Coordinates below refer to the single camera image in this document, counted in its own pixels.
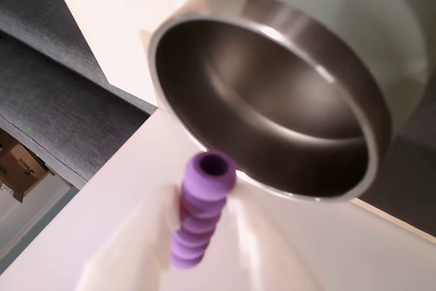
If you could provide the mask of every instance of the gray carpet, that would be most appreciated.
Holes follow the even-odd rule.
[[[0,39],[0,128],[76,187],[148,117],[28,46]]]
[[[109,84],[64,0],[0,0],[0,30],[151,114],[156,107]],[[116,31],[108,31],[110,36]]]

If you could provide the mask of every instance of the cardboard box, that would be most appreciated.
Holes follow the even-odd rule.
[[[17,140],[0,130],[0,188],[22,202],[48,174],[34,156]]]

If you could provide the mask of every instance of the purple silicone straw tip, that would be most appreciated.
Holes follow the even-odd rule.
[[[193,258],[193,259],[182,259],[174,254],[171,254],[171,266],[177,269],[192,269],[197,266],[203,259],[203,256]]]
[[[225,205],[225,198],[218,201],[204,201],[192,196],[182,186],[181,206],[197,218],[209,219],[221,214]]]
[[[173,233],[172,238],[186,247],[201,247],[202,245],[207,245],[209,243],[213,232],[215,232],[215,229],[206,233],[198,234],[180,228]]]
[[[216,150],[199,153],[186,165],[185,189],[205,201],[225,199],[236,182],[236,166],[224,153]]]
[[[219,218],[221,217],[221,211],[218,215],[211,218],[198,218],[186,209],[181,208],[180,220],[182,228],[192,232],[192,233],[207,233],[215,229]]]
[[[181,192],[181,228],[172,235],[174,268],[190,269],[203,259],[235,183],[235,164],[219,151],[199,153],[188,162]]]
[[[195,259],[204,255],[209,244],[201,245],[199,247],[187,247],[177,241],[176,238],[172,238],[171,253],[180,259]]]

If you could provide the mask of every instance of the white wall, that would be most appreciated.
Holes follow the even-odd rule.
[[[0,259],[26,235],[70,188],[48,175],[22,203],[0,190]]]

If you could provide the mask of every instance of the white table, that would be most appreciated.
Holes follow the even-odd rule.
[[[0,276],[0,290],[74,290],[87,258],[143,197],[180,181],[197,151],[158,110]],[[292,202],[253,190],[325,290],[436,290],[433,243],[352,203]],[[166,273],[162,290],[246,290],[236,251],[224,213],[201,265]]]

